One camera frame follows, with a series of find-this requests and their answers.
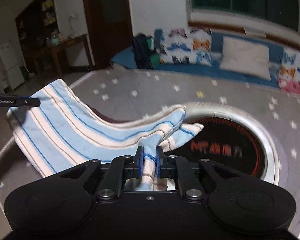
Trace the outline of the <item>blue white striped shirt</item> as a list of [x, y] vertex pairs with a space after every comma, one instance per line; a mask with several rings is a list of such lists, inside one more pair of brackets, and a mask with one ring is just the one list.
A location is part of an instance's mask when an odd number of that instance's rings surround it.
[[110, 163], [116, 157], [135, 155], [143, 149], [139, 191], [165, 190], [155, 173], [156, 150], [175, 150], [191, 141], [202, 129], [187, 124], [183, 105], [173, 105], [153, 116], [111, 123], [95, 114], [66, 83], [58, 79], [35, 93], [39, 107], [12, 107], [6, 118], [25, 157], [42, 177], [86, 161]]

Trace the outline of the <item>white refrigerator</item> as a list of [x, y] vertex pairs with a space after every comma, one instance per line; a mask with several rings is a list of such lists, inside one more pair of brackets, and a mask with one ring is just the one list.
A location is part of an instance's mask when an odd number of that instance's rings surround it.
[[22, 85], [25, 80], [10, 41], [0, 44], [0, 59], [8, 86], [10, 90], [14, 91], [17, 87]]

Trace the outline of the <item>grey star-pattern bed cover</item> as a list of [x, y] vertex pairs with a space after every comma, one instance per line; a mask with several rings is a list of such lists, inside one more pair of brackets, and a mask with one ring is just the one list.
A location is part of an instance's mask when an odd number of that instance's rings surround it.
[[[213, 102], [239, 108], [272, 137], [279, 159], [279, 185], [297, 204], [290, 231], [300, 239], [300, 96], [248, 82], [140, 70], [99, 70], [65, 82], [86, 104], [114, 120], [136, 120], [174, 104]], [[16, 146], [0, 110], [0, 239], [10, 232], [3, 211], [7, 195], [39, 174]]]

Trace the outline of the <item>wooden side table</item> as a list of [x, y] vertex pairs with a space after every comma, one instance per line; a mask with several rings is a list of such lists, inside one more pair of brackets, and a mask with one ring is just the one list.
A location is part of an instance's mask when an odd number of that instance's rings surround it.
[[87, 34], [83, 34], [75, 38], [64, 40], [57, 45], [50, 45], [38, 50], [36, 55], [33, 56], [33, 62], [38, 75], [41, 75], [43, 72], [39, 67], [39, 59], [44, 56], [50, 56], [53, 60], [53, 66], [55, 67], [58, 76], [62, 77], [63, 70], [67, 71], [67, 69], [70, 67], [68, 56], [66, 54], [67, 50], [79, 44], [83, 45], [86, 57], [88, 59], [88, 65], [83, 66], [83, 68], [88, 72], [95, 70], [95, 66], [93, 65], [91, 58]]

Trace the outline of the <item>dark wooden shelf cabinet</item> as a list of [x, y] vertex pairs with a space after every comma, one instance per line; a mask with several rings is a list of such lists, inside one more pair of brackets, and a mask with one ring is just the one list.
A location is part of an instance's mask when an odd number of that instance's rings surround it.
[[52, 33], [58, 31], [54, 0], [33, 0], [15, 18], [15, 23], [26, 67], [36, 73], [35, 56], [44, 53]]

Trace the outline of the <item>blue covered sofa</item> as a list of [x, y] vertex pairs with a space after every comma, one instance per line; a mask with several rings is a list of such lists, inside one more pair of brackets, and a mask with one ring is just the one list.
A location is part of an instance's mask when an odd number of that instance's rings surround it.
[[223, 78], [300, 94], [300, 50], [210, 28], [138, 34], [111, 61], [129, 69]]

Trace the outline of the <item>dark blue backpack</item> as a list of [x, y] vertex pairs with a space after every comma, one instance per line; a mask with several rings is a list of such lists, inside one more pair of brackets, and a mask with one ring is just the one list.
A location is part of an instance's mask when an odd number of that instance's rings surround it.
[[157, 69], [160, 56], [157, 53], [155, 40], [151, 36], [138, 34], [132, 40], [134, 60], [138, 69]]

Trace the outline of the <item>left butterfly pillow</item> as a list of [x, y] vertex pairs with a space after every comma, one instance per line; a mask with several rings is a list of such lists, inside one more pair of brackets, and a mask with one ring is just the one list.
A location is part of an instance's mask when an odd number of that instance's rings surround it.
[[174, 28], [162, 31], [157, 52], [161, 64], [211, 66], [210, 28]]

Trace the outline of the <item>butterfly pillow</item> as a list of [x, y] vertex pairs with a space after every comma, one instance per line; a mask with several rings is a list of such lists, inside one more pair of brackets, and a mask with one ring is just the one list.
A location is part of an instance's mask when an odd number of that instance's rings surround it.
[[211, 66], [210, 28], [174, 28], [162, 31], [157, 52], [161, 64]]
[[300, 51], [290, 47], [283, 49], [279, 77], [285, 80], [294, 79], [300, 82]]

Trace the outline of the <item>beige plain pillow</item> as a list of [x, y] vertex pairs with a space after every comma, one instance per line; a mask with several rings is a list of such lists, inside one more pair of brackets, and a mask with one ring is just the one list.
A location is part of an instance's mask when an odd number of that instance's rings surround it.
[[220, 68], [270, 81], [269, 48], [239, 38], [223, 37]]

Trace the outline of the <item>dark wooden door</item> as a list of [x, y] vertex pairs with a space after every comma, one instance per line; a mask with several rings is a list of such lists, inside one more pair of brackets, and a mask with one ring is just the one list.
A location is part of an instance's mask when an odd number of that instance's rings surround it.
[[129, 0], [83, 0], [88, 36], [96, 69], [131, 46], [133, 38]]

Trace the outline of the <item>pink plush toy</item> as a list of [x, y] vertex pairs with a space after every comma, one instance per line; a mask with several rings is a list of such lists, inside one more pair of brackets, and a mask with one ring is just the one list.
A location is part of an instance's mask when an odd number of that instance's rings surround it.
[[300, 95], [300, 82], [299, 81], [295, 81], [294, 79], [285, 80], [285, 79], [282, 79], [279, 77], [278, 85], [281, 90]]

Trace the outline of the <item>white book on sill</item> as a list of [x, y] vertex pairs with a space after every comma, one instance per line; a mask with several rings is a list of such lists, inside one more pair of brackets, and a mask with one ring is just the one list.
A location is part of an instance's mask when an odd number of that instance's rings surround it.
[[244, 32], [249, 37], [266, 38], [266, 33], [264, 31], [256, 30], [253, 28], [244, 28]]

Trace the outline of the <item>right butterfly pillow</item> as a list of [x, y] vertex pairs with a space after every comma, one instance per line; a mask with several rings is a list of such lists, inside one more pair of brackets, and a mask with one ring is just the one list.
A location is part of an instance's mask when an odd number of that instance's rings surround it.
[[279, 77], [285, 80], [294, 79], [300, 82], [300, 51], [290, 47], [283, 49]]

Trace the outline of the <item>white wall socket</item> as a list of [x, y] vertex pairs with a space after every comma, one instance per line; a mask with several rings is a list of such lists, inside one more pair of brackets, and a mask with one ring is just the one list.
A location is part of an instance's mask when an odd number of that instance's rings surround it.
[[72, 14], [72, 15], [69, 16], [70, 21], [74, 21], [76, 19], [77, 19], [77, 15], [75, 15], [75, 14]]

